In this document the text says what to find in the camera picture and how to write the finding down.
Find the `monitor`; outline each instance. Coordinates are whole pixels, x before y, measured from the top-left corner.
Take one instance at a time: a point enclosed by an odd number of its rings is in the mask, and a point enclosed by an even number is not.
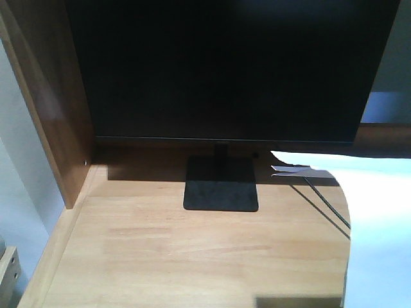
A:
[[[211,142],[352,142],[398,4],[66,0],[97,138]]]

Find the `wooden side panel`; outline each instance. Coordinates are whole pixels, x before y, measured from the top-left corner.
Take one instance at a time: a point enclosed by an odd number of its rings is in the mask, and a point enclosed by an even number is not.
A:
[[[0,35],[67,208],[94,133],[63,1],[0,0]]]

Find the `monitor stand neck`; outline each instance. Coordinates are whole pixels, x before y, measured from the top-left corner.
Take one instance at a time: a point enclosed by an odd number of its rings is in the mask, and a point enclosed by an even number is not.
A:
[[[223,169],[227,164],[229,145],[227,143],[216,143],[214,145],[214,163],[217,169]]]

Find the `light wood grain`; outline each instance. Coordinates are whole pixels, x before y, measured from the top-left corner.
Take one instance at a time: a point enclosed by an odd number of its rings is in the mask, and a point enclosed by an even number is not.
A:
[[[67,208],[94,134],[63,1],[0,0],[0,34]]]
[[[43,251],[42,257],[37,264],[36,270],[26,288],[19,308],[41,308],[47,295],[51,282],[60,264],[61,257],[66,249],[67,242],[73,231],[77,217],[81,211],[84,200],[89,192],[90,184],[96,174],[97,167],[92,166],[89,170],[82,191],[77,199],[74,209],[64,209],[49,241]]]
[[[123,162],[139,151],[109,156]],[[258,184],[257,213],[186,211],[184,182],[136,180],[138,174],[131,180],[137,162],[128,180],[108,180],[104,160],[76,206],[43,305],[26,298],[20,308],[268,307],[284,298],[331,298],[319,307],[332,307],[327,303],[341,297],[349,241],[295,191],[336,221],[308,186]],[[164,171],[156,158],[146,163],[153,175]],[[338,186],[318,188],[348,217]]]

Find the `white wall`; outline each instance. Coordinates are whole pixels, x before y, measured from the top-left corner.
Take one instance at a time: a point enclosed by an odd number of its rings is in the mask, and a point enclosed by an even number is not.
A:
[[[0,234],[22,267],[15,299],[40,259],[64,202],[0,44]]]
[[[363,123],[411,124],[411,0],[402,0]]]

